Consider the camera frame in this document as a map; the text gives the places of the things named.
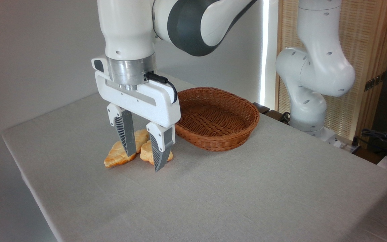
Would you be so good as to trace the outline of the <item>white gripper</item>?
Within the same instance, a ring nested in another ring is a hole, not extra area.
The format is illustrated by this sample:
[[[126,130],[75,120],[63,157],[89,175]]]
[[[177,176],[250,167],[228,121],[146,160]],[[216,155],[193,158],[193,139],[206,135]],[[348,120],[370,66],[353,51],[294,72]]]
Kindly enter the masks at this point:
[[[159,171],[167,164],[175,144],[174,124],[181,118],[179,101],[174,101],[174,90],[157,81],[140,84],[137,90],[123,89],[110,80],[105,58],[93,58],[91,62],[96,70],[99,94],[110,102],[107,106],[110,124],[116,128],[127,156],[136,154],[132,112],[152,121],[146,128],[152,143],[155,171]]]

